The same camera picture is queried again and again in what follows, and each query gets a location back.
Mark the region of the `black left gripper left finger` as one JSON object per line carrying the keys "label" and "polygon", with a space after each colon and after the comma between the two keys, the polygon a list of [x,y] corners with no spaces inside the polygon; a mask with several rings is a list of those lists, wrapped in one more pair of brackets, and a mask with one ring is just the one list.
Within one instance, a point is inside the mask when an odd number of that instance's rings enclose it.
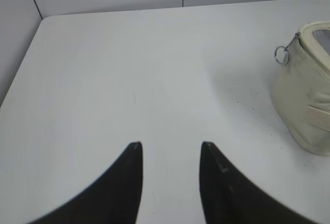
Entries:
{"label": "black left gripper left finger", "polygon": [[35,223],[135,223],[143,186],[143,148],[131,142],[90,186]]}

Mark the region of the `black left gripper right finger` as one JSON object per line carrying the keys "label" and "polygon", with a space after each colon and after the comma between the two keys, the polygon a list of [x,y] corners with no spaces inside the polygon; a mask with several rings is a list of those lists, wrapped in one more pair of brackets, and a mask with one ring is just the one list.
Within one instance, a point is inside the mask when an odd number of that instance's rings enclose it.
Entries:
{"label": "black left gripper right finger", "polygon": [[206,223],[310,223],[266,194],[218,147],[202,142],[199,190]]}

